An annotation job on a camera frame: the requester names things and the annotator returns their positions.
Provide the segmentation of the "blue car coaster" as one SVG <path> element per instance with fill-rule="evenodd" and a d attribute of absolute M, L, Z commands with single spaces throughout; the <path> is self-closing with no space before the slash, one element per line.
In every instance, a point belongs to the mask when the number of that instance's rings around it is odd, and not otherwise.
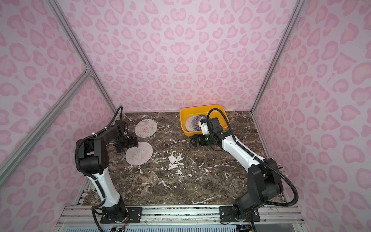
<path fill-rule="evenodd" d="M 197 115 L 197 116 L 194 115 L 194 119 L 193 119 L 192 123 L 193 123 L 193 127 L 194 127 L 195 131 L 200 131 L 199 122 L 202 119 L 206 119 L 206 115 Z"/>

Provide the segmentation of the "white butterfly doodle coaster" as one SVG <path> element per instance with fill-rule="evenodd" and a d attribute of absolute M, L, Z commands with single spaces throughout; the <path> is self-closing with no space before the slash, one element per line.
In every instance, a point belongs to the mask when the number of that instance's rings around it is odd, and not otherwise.
<path fill-rule="evenodd" d="M 157 131 L 157 123 L 152 119 L 144 119 L 135 126 L 135 134 L 140 138 L 148 138 Z"/>

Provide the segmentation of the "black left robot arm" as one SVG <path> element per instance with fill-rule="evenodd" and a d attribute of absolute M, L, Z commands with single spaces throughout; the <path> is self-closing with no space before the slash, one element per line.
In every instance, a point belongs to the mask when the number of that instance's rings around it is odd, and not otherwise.
<path fill-rule="evenodd" d="M 128 218 L 128 211 L 121 195 L 115 189 L 109 175 L 109 154 L 107 145 L 113 142 L 117 152 L 138 147 L 136 137 L 128 133 L 128 124 L 118 119 L 113 125 L 76 142 L 74 154 L 77 170 L 93 183 L 101 203 L 92 207 L 93 216 L 99 215 L 109 222 L 122 223 Z"/>

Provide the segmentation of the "pink rainbow unicorn coaster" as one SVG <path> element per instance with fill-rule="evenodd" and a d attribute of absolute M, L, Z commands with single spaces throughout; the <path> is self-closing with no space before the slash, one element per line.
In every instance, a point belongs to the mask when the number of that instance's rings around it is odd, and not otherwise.
<path fill-rule="evenodd" d="M 128 164 L 140 166 L 150 160 L 153 154 L 152 146 L 147 142 L 139 142 L 138 147 L 132 147 L 126 151 L 125 159 Z"/>

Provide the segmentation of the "yellow plastic storage box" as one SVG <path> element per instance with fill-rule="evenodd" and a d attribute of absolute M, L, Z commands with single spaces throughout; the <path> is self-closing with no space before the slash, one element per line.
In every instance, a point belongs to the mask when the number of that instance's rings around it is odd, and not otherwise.
<path fill-rule="evenodd" d="M 182 109 L 180 111 L 180 122 L 183 133 L 189 137 L 194 134 L 201 134 L 199 122 L 201 119 L 205 119 L 213 108 L 222 111 L 227 118 L 227 114 L 221 105 L 194 106 Z"/>

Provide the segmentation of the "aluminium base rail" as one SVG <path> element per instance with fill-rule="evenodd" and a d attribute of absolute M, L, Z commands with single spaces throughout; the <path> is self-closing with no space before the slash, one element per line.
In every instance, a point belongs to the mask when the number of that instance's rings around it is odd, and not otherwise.
<path fill-rule="evenodd" d="M 56 232 L 247 232 L 253 221 L 259 231 L 305 232 L 296 206 L 264 206 L 252 216 L 236 219 L 231 205 L 130 206 L 128 223 L 97 227 L 87 206 L 67 206 Z"/>

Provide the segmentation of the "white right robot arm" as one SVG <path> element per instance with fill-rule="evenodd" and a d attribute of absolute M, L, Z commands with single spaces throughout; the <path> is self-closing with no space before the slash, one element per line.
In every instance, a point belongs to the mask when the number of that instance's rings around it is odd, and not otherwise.
<path fill-rule="evenodd" d="M 203 118 L 198 126 L 202 133 L 192 136 L 193 146 L 216 145 L 231 154 L 247 171 L 247 191 L 234 200 L 232 213 L 227 217 L 238 221 L 253 219 L 259 207 L 283 192 L 281 177 L 267 166 L 276 168 L 277 163 L 273 159 L 265 160 L 250 150 L 233 132 L 224 130 L 218 118 Z"/>

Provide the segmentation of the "white alpaca coaster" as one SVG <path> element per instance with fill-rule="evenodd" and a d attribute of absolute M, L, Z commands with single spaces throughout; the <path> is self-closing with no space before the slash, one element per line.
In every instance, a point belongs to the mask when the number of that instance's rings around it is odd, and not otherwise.
<path fill-rule="evenodd" d="M 194 132 L 195 131 L 195 129 L 194 129 L 194 127 L 193 127 L 193 123 L 192 123 L 192 121 L 193 121 L 193 119 L 194 119 L 194 116 L 191 116 L 191 117 L 189 117 L 187 120 L 186 120 L 186 122 L 185 122 L 185 129 L 188 131 L 188 132 Z"/>

